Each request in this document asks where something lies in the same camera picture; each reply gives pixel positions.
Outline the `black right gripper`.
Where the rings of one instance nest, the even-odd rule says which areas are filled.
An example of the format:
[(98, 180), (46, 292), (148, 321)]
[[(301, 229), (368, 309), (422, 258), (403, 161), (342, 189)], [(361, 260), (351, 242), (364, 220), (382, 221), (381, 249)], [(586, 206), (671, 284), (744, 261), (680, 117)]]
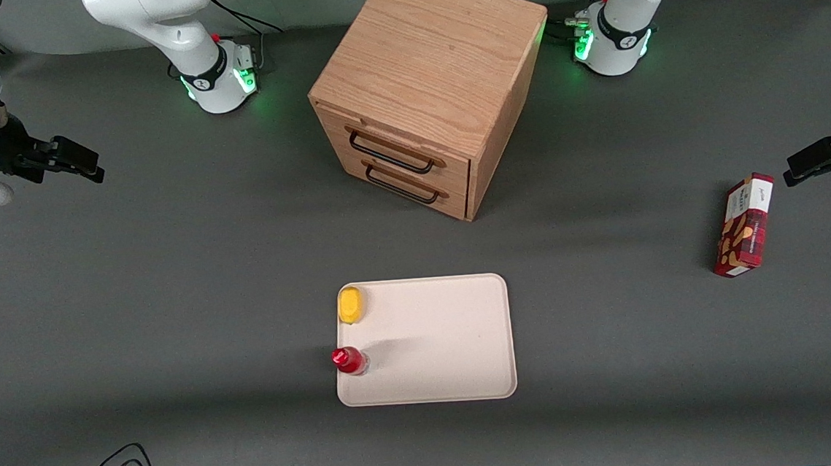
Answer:
[(69, 138), (54, 136), (50, 141), (50, 159), (39, 151), (42, 141), (31, 137), (21, 121), (9, 119), (0, 128), (0, 174), (18, 176), (41, 185), (47, 172), (81, 176), (98, 185), (105, 171), (98, 168), (97, 152)]

